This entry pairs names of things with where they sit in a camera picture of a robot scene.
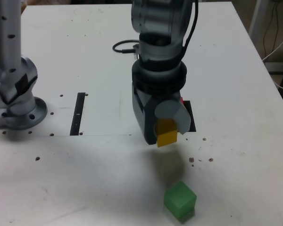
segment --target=white table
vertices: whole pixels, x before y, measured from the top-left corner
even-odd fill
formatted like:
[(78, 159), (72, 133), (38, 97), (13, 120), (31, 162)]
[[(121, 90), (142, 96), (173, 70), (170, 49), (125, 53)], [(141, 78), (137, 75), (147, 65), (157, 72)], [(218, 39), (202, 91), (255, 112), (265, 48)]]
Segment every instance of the white table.
[[(0, 226), (179, 225), (163, 205), (179, 180), (198, 197), (186, 225), (283, 226), (283, 101), (232, 4), (200, 4), (182, 89), (197, 132), (159, 149), (132, 110), (134, 56), (111, 49), (138, 38), (130, 17), (130, 5), (23, 13), (33, 93), (49, 113), (32, 129), (0, 130)], [(69, 136), (78, 92), (89, 94), (83, 135)]]

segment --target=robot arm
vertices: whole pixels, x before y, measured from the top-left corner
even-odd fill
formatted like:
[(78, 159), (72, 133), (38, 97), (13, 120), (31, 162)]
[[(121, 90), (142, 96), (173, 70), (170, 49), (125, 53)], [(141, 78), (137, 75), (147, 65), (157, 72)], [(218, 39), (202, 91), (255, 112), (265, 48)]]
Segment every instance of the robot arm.
[(0, 128), (28, 129), (47, 114), (32, 89), (37, 69), (21, 56), (21, 2), (0, 0)]
[(132, 25), (139, 36), (140, 58), (132, 67), (133, 110), (148, 144), (168, 145), (177, 132), (189, 131), (191, 118), (181, 102), (187, 68), (181, 61), (195, 29), (183, 47), (191, 0), (134, 0)]

